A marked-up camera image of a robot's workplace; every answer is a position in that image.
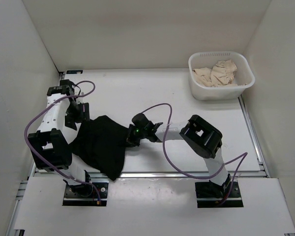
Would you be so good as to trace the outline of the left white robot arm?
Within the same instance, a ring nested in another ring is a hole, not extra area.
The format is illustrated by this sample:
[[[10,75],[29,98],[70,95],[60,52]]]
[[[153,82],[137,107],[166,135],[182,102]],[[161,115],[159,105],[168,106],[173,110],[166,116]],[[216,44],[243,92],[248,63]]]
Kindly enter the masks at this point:
[[[89,104],[84,103],[77,84],[61,80],[58,86],[47,91],[47,107],[37,118],[42,118],[36,132],[25,129],[25,141],[29,146],[37,169],[62,176],[66,186],[81,197],[90,197],[94,187],[87,171],[73,162],[72,151],[62,129],[77,130],[77,124],[89,120]]]

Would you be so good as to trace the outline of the black trousers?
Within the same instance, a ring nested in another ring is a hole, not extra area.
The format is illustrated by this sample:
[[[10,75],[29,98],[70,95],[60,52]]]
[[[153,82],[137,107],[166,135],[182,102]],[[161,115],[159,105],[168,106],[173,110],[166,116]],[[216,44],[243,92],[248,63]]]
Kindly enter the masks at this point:
[[[127,133],[128,128],[106,115],[99,116],[82,122],[69,147],[87,165],[115,181],[123,170]]]

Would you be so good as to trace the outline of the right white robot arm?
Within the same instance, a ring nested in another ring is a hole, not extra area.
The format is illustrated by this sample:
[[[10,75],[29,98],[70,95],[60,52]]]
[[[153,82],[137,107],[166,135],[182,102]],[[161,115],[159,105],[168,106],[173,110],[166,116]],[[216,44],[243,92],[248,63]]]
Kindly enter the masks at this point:
[[[188,121],[164,124],[152,123],[139,113],[129,125],[126,141],[136,147],[147,139],[152,143],[164,143],[169,140],[183,140],[201,158],[204,159],[210,178],[205,183],[203,194],[208,198],[223,198],[230,185],[230,174],[225,168],[222,157],[222,134],[214,126],[198,115]]]

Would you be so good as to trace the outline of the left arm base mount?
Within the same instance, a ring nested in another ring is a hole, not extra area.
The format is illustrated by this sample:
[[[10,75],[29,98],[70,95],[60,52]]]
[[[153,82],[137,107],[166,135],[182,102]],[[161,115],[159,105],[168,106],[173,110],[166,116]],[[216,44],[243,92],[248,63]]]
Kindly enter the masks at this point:
[[[92,179],[90,185],[66,184],[62,205],[71,207],[105,207],[107,205],[109,180]]]

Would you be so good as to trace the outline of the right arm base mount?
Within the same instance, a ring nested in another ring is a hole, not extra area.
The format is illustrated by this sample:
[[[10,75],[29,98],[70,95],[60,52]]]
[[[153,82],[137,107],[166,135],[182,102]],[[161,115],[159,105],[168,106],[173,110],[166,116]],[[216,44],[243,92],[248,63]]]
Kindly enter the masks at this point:
[[[220,205],[220,202],[223,201],[224,196],[229,192],[229,189],[230,185],[228,186],[226,192],[223,195],[221,193],[214,193],[214,191],[210,188],[209,182],[196,182],[195,192],[197,198],[197,208],[244,207],[240,188],[237,181],[233,182],[228,198],[222,205]]]

